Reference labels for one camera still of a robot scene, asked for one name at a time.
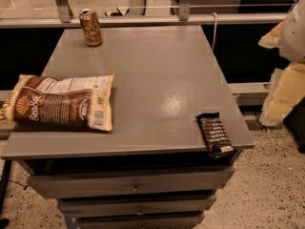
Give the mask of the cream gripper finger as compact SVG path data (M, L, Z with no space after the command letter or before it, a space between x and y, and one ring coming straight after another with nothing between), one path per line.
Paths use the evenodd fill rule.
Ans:
M278 48L280 46L279 39L282 31L282 25L283 23L280 22L274 28L272 28L268 33L263 35L258 41L258 45L266 49Z
M281 123L305 97L305 64L292 62L284 70L274 69L259 121L273 127Z

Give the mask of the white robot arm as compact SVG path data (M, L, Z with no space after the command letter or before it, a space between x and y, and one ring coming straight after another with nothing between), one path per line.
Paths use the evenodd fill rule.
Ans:
M273 127L281 123L305 97L305 0L299 0L283 22L261 37L258 45L278 48L290 61L284 70L275 69L259 121Z

